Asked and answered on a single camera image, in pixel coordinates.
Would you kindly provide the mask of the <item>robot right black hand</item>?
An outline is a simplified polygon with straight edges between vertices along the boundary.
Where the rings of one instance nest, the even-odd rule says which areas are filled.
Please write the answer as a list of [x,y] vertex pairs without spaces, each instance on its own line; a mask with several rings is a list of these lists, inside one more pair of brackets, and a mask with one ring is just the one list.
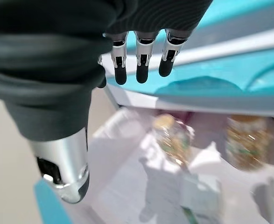
[[153,42],[167,31],[160,75],[198,25],[209,0],[0,0],[0,99],[30,142],[43,179],[66,202],[86,195],[87,124],[94,88],[106,85],[111,53],[126,82],[126,37],[137,39],[144,83]]

